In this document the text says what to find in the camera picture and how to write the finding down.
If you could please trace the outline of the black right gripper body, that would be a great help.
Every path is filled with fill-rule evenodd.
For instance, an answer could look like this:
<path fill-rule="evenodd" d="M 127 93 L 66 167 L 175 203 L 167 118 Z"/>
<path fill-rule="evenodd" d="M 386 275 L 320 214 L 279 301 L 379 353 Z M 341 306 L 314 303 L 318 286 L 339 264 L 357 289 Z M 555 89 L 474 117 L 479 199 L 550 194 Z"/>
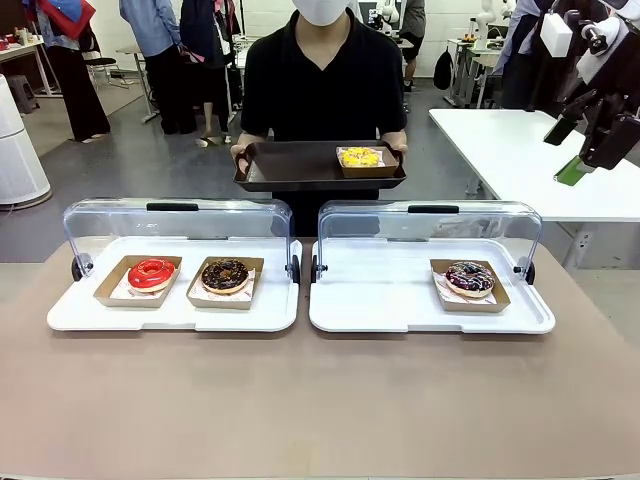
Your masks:
<path fill-rule="evenodd" d="M 587 127 L 579 157 L 589 168 L 613 170 L 639 142 L 639 92 L 610 94 L 585 110 Z"/>

